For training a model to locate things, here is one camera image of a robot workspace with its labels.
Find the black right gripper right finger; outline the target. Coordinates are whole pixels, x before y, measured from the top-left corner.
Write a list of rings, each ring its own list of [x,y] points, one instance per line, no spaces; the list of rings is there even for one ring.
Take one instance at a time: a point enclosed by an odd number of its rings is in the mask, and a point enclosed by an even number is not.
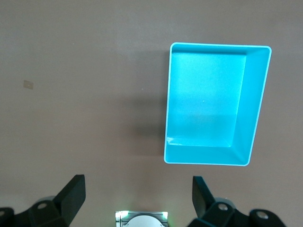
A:
[[[284,222],[273,212],[252,209],[249,215],[241,213],[227,199],[216,199],[203,177],[193,176],[192,202],[197,217],[189,227],[283,227]]]

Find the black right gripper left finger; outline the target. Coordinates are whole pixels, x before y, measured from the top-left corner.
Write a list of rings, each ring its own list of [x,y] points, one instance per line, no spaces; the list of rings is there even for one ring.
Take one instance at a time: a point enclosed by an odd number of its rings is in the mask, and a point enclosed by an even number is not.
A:
[[[0,209],[2,227],[68,227],[85,201],[85,176],[75,175],[51,200],[42,200],[15,214],[10,207]]]

